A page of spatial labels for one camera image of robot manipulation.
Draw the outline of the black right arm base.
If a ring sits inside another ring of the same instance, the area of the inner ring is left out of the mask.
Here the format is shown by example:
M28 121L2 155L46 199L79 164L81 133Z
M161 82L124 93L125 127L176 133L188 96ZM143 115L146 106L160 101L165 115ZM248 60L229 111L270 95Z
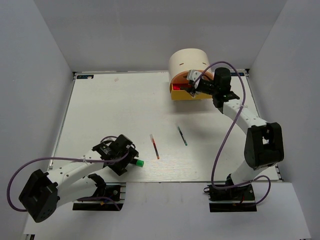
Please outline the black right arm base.
M256 212L256 198L252 185L218 190L208 185L203 189L208 194L211 213Z

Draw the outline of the pink cap black highlighter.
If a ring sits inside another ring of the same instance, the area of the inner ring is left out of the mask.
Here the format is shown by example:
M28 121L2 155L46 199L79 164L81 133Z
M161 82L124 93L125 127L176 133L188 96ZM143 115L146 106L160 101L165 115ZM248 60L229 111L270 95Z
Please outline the pink cap black highlighter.
M172 89L174 91L187 91L190 88L188 84L173 84Z

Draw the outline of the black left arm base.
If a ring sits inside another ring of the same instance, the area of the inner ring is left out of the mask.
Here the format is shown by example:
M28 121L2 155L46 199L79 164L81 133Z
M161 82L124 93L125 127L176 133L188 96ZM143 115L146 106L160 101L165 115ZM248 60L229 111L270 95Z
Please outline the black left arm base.
M125 183L107 183L98 188L91 196L94 200L75 201L73 211L118 212L122 209L126 198Z

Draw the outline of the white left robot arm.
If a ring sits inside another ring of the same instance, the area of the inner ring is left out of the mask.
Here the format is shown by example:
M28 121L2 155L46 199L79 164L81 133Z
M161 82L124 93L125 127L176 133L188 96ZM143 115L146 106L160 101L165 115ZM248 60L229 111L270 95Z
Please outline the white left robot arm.
M69 158L69 163L54 170L34 171L18 199L36 223L48 219L54 211L69 202L101 202L120 210L120 185L110 185L98 175L107 167L118 176L129 164L143 167L133 142L125 135L109 136L83 155Z

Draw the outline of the green cap black highlighter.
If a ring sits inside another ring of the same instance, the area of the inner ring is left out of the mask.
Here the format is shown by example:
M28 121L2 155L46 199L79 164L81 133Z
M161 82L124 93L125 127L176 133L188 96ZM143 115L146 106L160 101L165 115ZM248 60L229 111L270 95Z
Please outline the green cap black highlighter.
M138 167L142 168L144 166L145 162L143 160L134 158L130 163L132 165L135 165L135 166L138 166Z

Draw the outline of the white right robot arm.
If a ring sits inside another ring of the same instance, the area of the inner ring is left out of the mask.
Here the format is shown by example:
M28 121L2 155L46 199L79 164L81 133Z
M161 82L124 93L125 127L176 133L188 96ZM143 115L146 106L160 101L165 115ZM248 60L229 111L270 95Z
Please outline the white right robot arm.
M284 160L282 128L277 122L269 123L252 113L243 99L231 90L231 72L216 68L213 79L198 70L189 70L189 86L184 90L191 96L203 93L212 97L213 105L229 117L246 135L244 161L229 176L226 195L236 200L244 193L245 185L257 179L258 174Z

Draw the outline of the cream round drawer cabinet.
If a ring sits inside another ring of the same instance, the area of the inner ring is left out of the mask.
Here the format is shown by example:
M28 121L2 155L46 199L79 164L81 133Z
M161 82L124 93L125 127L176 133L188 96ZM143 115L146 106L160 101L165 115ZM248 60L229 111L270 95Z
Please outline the cream round drawer cabinet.
M185 48L176 51L169 59L169 91L173 101L193 101L210 99L205 93L196 93L192 97L185 89L190 88L190 81L197 77L210 65L207 54L197 48Z

